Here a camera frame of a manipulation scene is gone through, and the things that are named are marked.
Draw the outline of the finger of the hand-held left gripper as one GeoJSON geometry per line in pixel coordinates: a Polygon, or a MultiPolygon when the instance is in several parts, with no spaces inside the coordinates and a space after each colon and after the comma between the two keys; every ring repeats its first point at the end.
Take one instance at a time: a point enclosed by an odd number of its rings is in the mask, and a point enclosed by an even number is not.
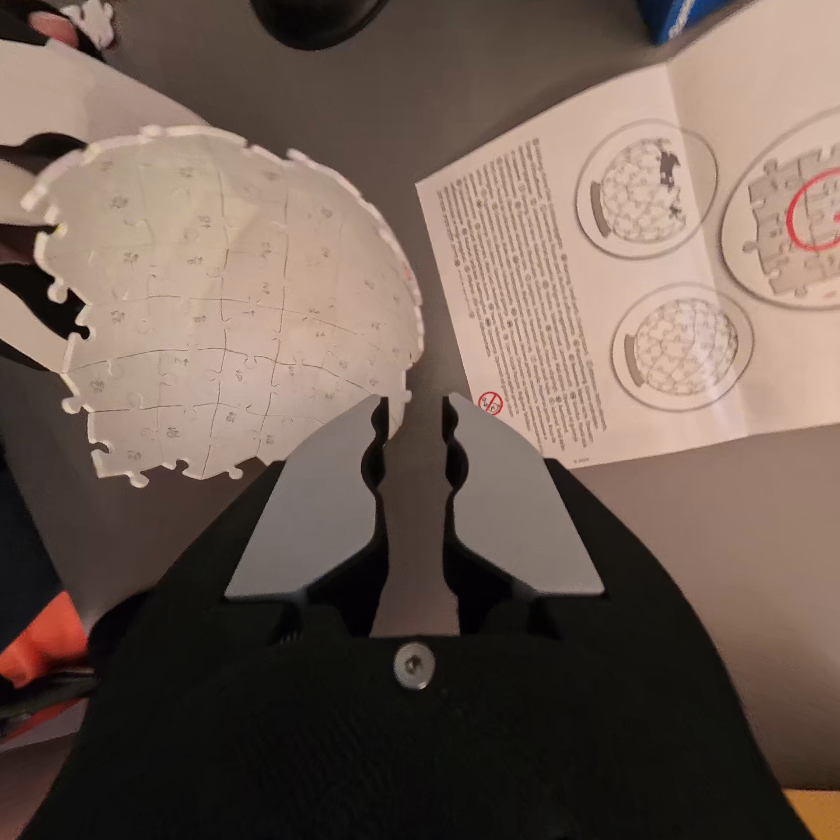
{"type": "Polygon", "coordinates": [[[204,130],[193,111],[55,40],[2,40],[2,173],[32,174],[72,151],[104,151],[204,130]]]}
{"type": "Polygon", "coordinates": [[[67,372],[69,353],[89,338],[86,303],[37,265],[1,265],[2,357],[33,369],[67,372]]]}

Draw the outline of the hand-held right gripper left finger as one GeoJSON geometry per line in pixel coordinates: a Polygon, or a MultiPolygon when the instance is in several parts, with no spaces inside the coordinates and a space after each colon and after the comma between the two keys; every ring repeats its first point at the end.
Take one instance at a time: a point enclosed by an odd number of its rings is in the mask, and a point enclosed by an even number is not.
{"type": "Polygon", "coordinates": [[[389,574],[379,486],[389,403],[370,396],[297,446],[227,585],[228,602],[336,610],[353,636],[371,634],[389,574]]]}

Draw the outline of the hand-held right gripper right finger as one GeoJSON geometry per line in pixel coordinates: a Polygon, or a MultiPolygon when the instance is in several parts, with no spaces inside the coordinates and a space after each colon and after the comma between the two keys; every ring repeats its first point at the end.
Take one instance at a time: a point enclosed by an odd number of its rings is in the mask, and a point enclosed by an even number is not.
{"type": "Polygon", "coordinates": [[[444,579],[458,630],[508,602],[600,597],[606,588],[540,452],[462,395],[444,399],[444,579]]]}

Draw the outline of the puzzle pieces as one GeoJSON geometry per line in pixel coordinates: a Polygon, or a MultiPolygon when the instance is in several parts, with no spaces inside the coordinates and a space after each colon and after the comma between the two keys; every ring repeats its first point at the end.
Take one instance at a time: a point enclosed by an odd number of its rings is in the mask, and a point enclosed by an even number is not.
{"type": "Polygon", "coordinates": [[[110,2],[74,2],[60,10],[97,49],[103,50],[112,46],[116,35],[113,28],[114,9],[110,2]]]}

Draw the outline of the partly built puzzle ball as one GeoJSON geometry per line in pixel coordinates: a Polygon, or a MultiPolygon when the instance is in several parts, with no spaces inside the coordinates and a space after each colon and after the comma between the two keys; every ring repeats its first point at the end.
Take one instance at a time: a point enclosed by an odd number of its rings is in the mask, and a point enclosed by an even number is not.
{"type": "Polygon", "coordinates": [[[148,126],[36,175],[48,298],[88,331],[50,367],[87,415],[98,478],[134,487],[269,466],[370,396],[393,437],[424,352],[422,296],[381,213],[340,173],[204,126],[148,126]]]}

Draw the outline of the black round ball stand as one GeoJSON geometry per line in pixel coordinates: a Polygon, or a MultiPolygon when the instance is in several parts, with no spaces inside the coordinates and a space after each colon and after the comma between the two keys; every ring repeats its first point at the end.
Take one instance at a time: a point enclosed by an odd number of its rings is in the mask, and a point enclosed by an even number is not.
{"type": "Polygon", "coordinates": [[[291,49],[318,51],[351,39],[387,1],[251,1],[263,29],[291,49]]]}

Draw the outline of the colourful puzzle box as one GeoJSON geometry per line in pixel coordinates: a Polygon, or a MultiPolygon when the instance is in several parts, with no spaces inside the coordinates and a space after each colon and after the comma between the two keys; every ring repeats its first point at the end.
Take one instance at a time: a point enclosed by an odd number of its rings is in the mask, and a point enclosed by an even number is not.
{"type": "Polygon", "coordinates": [[[654,46],[663,46],[686,28],[740,1],[635,1],[654,46]]]}

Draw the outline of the person's dark clothing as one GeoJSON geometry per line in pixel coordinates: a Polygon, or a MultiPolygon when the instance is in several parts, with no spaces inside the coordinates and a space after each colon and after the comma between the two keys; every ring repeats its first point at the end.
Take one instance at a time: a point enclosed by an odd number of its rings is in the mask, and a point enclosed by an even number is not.
{"type": "Polygon", "coordinates": [[[1,649],[63,589],[26,502],[1,458],[1,649]]]}

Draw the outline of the white instruction leaflet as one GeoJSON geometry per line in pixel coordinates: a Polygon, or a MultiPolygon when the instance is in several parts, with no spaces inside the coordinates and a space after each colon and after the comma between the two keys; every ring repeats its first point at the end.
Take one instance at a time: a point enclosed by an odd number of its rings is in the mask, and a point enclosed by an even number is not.
{"type": "Polygon", "coordinates": [[[628,73],[416,184],[472,402],[603,466],[838,424],[838,105],[628,73]]]}

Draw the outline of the yellow plastic bin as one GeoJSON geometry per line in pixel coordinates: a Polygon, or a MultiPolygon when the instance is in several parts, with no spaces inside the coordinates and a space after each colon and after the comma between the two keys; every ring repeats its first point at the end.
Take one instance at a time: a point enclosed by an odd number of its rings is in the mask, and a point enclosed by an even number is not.
{"type": "Polygon", "coordinates": [[[784,794],[815,839],[839,839],[839,791],[789,789],[784,794]]]}

